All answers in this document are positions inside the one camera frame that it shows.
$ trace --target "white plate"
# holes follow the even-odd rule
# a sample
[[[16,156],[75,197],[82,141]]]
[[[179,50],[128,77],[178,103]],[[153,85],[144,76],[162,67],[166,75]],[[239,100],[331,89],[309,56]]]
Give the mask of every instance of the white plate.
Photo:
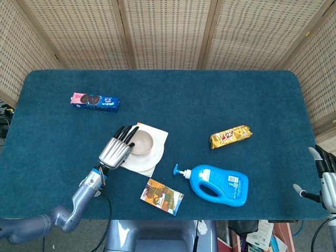
[[[164,151],[164,145],[154,142],[152,150],[145,155],[130,154],[126,161],[122,164],[123,167],[134,172],[144,172],[150,170],[159,163]]]

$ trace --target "small box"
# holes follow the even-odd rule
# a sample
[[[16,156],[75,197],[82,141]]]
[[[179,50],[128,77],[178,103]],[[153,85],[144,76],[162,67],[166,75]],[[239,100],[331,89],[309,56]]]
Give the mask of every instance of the small box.
[[[175,216],[183,196],[183,193],[149,179],[140,199]]]
[[[98,96],[87,93],[74,93],[71,98],[71,105],[74,107],[113,112],[118,111],[119,102],[118,97]]]

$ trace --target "oreo package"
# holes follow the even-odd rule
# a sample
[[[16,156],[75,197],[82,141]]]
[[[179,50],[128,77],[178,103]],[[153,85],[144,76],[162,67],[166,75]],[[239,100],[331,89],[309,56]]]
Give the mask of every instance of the oreo package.
[[[87,93],[74,93],[71,98],[71,105],[74,107],[113,112],[118,111],[119,102],[118,97],[98,96]]]

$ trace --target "blue detergent bottle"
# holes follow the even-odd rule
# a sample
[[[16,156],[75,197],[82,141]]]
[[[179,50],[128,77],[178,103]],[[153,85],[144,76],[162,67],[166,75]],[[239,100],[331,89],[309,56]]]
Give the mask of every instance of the blue detergent bottle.
[[[229,206],[242,206],[247,199],[248,177],[240,172],[223,170],[202,164],[192,170],[180,171],[176,164],[173,174],[183,174],[189,179],[191,188],[202,199]],[[205,186],[217,196],[209,195],[201,189]]]

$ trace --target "bottle label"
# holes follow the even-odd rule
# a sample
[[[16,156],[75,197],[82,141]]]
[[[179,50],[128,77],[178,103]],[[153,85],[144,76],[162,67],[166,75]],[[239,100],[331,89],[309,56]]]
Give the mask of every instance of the bottle label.
[[[237,200],[242,197],[243,184],[239,177],[211,171],[208,181],[218,186],[230,199]]]

